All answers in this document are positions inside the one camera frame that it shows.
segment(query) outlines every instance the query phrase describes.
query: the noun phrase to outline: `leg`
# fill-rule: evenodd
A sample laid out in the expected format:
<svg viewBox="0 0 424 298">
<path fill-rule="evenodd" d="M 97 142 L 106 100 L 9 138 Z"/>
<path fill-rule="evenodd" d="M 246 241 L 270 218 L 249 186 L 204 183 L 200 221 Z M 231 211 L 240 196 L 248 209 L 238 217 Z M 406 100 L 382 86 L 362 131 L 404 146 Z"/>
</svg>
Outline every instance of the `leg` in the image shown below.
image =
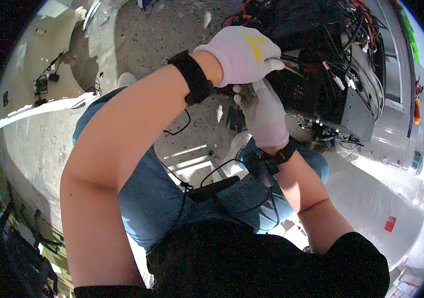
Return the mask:
<svg viewBox="0 0 424 298">
<path fill-rule="evenodd" d="M 245 160 L 254 150 L 259 149 L 255 146 L 255 140 L 252 138 L 242 152 L 239 153 L 238 159 Z M 316 151 L 306 148 L 300 148 L 298 151 L 325 183 L 328 178 L 326 160 Z M 246 170 L 242 164 L 239 163 L 239 166 Z M 240 182 L 220 192 L 219 198 L 227 210 L 237 214 L 242 220 L 251 224 L 257 233 L 263 234 L 273 228 L 277 220 L 271 199 L 253 211 L 245 214 L 240 214 L 240 212 L 259 205 L 267 198 L 267 194 L 267 188 L 249 174 Z M 272 186 L 272 196 L 275 200 L 280 221 L 289 218 L 293 213 L 293 209 L 283 196 L 276 181 Z"/>
<path fill-rule="evenodd" d="M 94 114 L 122 89 L 108 93 L 86 109 L 76 124 L 73 144 Z M 166 174 L 151 146 L 119 193 L 126 232 L 149 252 L 176 222 L 183 200 L 184 193 Z M 214 210 L 196 206 L 186 198 L 184 212 L 176 227 L 207 217 L 215 218 Z"/>
</svg>

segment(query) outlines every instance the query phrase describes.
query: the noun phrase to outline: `concrete floor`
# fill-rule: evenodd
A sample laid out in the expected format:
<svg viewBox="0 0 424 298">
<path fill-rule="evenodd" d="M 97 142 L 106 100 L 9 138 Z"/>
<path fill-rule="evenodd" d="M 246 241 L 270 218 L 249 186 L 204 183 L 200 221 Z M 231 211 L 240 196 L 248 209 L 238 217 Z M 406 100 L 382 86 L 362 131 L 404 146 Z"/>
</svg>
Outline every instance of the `concrete floor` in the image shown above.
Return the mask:
<svg viewBox="0 0 424 298">
<path fill-rule="evenodd" d="M 89 7 L 87 1 L 63 1 L 63 4 L 73 9 L 79 5 Z M 207 43 L 220 30 L 222 20 L 240 7 L 239 0 L 220 3 L 160 0 L 146 11 L 140 11 L 135 1 L 125 3 L 119 9 L 104 6 L 98 10 L 86 32 L 82 31 L 81 24 L 73 31 L 70 51 L 64 61 L 71 65 L 73 75 L 84 90 L 96 84 L 104 95 L 115 89 L 122 72 L 131 72 L 141 79 L 164 66 L 174 54 Z M 109 20 L 101 24 L 104 12 L 109 15 Z M 206 14 L 210 14 L 212 20 L 204 28 Z M 6 175 L 24 200 L 33 209 L 40 209 L 43 219 L 59 231 L 62 231 L 59 209 L 61 173 L 73 148 L 71 139 L 76 122 L 91 102 L 76 110 L 24 118 L 0 129 L 0 163 Z M 163 134 L 155 142 L 158 156 L 163 159 L 202 146 L 164 162 L 172 166 L 210 156 L 219 163 L 236 135 L 225 126 L 226 111 L 231 102 L 226 96 L 215 95 L 188 108 L 191 124 L 181 134 Z M 221 118 L 217 116 L 219 110 L 224 112 Z M 168 129 L 177 131 L 186 123 L 187 115 L 183 112 Z M 294 118 L 288 119 L 288 124 L 296 131 L 294 136 L 306 138 Z M 198 187 L 212 169 L 204 165 L 182 171 L 179 177 Z"/>
</svg>

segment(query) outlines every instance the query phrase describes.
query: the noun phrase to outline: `red sticker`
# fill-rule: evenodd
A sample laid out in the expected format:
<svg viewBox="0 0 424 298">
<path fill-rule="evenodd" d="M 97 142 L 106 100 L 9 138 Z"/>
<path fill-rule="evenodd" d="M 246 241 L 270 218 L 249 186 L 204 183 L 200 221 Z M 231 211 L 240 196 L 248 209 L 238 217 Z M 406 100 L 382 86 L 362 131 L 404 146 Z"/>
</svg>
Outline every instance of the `red sticker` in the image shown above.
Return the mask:
<svg viewBox="0 0 424 298">
<path fill-rule="evenodd" d="M 394 217 L 389 217 L 388 218 L 388 222 L 386 223 L 386 225 L 384 226 L 384 229 L 388 232 L 392 232 L 393 228 L 394 228 L 394 224 L 396 223 L 396 218 Z"/>
</svg>

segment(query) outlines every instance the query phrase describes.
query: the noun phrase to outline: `hand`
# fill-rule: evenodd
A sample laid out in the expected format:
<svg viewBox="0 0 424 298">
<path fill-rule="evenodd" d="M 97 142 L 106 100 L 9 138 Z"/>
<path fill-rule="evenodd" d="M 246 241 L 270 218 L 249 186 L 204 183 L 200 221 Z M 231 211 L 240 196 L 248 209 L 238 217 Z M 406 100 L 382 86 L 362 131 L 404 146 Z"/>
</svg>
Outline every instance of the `hand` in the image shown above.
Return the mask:
<svg viewBox="0 0 424 298">
<path fill-rule="evenodd" d="M 276 44 L 257 29 L 242 26 L 223 28 L 195 51 L 211 53 L 222 65 L 223 79 L 217 87 L 251 83 L 285 66 L 279 60 L 281 51 Z"/>
<path fill-rule="evenodd" d="M 242 100 L 248 131 L 259 148 L 279 147 L 288 142 L 290 135 L 285 125 L 283 104 L 266 79 L 252 83 L 256 96 Z"/>
</svg>

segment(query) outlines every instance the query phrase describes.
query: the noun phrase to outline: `white shoe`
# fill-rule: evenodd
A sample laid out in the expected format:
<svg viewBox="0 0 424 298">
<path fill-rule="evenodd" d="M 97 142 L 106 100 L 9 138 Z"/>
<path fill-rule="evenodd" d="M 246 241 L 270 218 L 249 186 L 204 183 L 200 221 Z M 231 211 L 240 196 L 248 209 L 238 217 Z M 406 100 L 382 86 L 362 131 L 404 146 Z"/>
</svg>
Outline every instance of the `white shoe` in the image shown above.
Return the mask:
<svg viewBox="0 0 424 298">
<path fill-rule="evenodd" d="M 237 158 L 239 153 L 242 151 L 242 149 L 247 146 L 248 141 L 252 138 L 252 135 L 248 131 L 243 131 L 236 135 L 230 144 L 230 151 L 227 153 L 227 155 L 220 161 L 220 164 L 225 163 L 228 160 L 231 160 L 233 158 Z M 237 162 L 229 162 L 228 164 L 224 165 L 221 170 L 223 170 L 223 173 L 227 177 L 232 177 L 233 175 L 239 173 L 240 171 L 243 171 Z M 220 181 L 220 176 L 217 174 L 217 172 L 214 172 L 212 174 L 212 179 L 214 182 Z"/>
<path fill-rule="evenodd" d="M 118 88 L 126 87 L 137 82 L 136 76 L 131 73 L 123 73 L 118 79 Z"/>
</svg>

